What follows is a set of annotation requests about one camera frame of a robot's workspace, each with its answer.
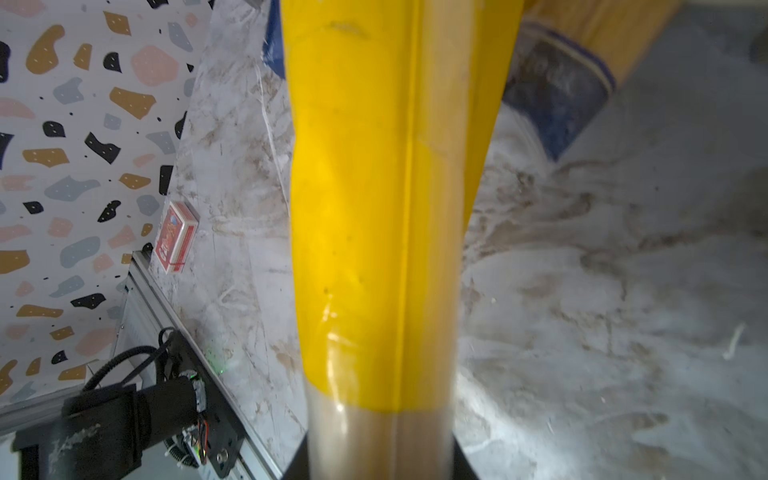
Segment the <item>terrazzo wall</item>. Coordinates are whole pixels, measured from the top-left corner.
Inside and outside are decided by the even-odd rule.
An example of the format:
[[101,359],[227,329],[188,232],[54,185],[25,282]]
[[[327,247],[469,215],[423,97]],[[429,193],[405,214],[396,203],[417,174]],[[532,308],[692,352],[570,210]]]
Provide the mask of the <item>terrazzo wall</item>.
[[213,0],[0,0],[0,407],[106,359]]

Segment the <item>marble tabletop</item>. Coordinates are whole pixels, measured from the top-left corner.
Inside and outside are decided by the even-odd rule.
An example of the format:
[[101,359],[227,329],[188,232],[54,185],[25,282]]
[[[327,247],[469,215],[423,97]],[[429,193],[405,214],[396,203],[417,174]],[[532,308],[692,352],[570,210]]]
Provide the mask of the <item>marble tabletop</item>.
[[[151,269],[285,467],[307,418],[267,4],[216,3],[168,194],[200,229],[182,274]],[[685,9],[548,174],[502,107],[462,271],[455,432],[481,478],[768,475],[762,27]]]

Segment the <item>bolt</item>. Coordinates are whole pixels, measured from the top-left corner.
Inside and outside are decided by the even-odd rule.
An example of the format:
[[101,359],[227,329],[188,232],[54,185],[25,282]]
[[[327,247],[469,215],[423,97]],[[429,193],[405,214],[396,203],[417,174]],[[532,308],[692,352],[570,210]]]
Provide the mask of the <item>bolt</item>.
[[216,461],[219,463],[227,463],[227,460],[230,458],[230,454],[227,453],[226,449],[221,449],[221,452],[219,452],[216,455]]

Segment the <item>red card box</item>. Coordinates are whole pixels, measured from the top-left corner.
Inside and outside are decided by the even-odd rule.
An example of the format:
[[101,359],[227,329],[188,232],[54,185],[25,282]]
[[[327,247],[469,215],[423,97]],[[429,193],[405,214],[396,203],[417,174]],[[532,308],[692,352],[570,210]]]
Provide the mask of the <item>red card box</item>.
[[197,219],[190,209],[181,202],[170,202],[154,248],[154,254],[165,273],[182,271],[195,232]]

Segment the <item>yellow plastic sleeve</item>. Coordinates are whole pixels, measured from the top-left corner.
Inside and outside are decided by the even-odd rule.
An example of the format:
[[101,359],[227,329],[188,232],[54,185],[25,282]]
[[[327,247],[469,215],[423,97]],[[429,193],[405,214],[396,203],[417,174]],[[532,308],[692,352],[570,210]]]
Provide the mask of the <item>yellow plastic sleeve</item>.
[[[282,2],[299,337],[307,379],[337,402],[399,412],[451,400],[465,163],[487,149],[521,8]],[[501,85],[492,101],[486,73]]]

